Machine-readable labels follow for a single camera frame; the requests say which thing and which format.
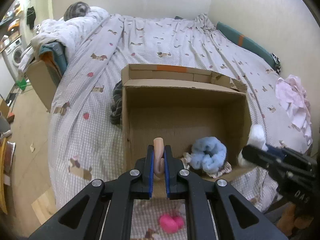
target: washing machine door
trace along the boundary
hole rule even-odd
[[[19,67],[19,63],[21,62],[21,55],[23,53],[22,47],[16,47],[12,52],[12,64],[16,67]]]

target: tile floor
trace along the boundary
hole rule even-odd
[[[9,141],[16,143],[16,149],[11,186],[5,186],[7,218],[17,235],[29,236],[40,226],[31,204],[51,187],[47,156],[50,114],[31,86],[18,95],[13,113],[15,119]]]

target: pink cloth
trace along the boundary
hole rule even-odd
[[[310,102],[307,92],[299,77],[289,75],[286,79],[279,78],[276,83],[276,97],[286,110],[293,126],[302,130],[308,145],[312,143]]]

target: silver bolt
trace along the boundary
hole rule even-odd
[[[287,171],[287,176],[288,176],[289,178],[292,178],[292,177],[293,177],[293,173],[292,173],[291,171]]]
[[[102,184],[102,182],[101,182],[101,179],[95,179],[91,182],[91,184],[94,187],[99,187]]]
[[[181,176],[188,176],[190,174],[190,172],[188,170],[181,170],[179,171]]]
[[[138,176],[139,174],[140,174],[140,171],[138,171],[136,169],[130,171],[131,176]]]
[[[227,185],[227,182],[224,179],[218,179],[217,184],[220,187],[224,187],[225,185]]]

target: pink dot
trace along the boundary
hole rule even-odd
[[[83,118],[86,119],[86,120],[89,119],[89,116],[90,116],[89,113],[84,113],[84,114],[83,114]]]

